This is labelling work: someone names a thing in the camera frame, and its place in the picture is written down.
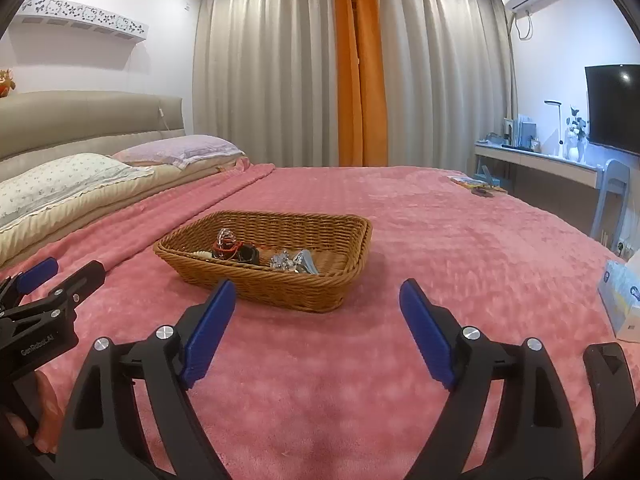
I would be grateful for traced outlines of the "left hand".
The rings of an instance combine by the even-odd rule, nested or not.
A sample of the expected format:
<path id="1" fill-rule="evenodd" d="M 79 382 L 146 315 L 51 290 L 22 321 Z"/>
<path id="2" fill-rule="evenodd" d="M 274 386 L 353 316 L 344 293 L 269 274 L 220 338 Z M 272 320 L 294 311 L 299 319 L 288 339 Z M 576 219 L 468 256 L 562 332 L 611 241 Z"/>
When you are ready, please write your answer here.
<path id="1" fill-rule="evenodd" d="M 43 454 L 58 454 L 58 441 L 64 422 L 64 413 L 58 403 L 58 396 L 49 378 L 41 370 L 34 371 L 40 416 L 32 443 Z M 12 434 L 17 439 L 29 437 L 29 428 L 17 414 L 8 410 L 6 400 L 1 399 L 1 429 L 12 428 Z"/>

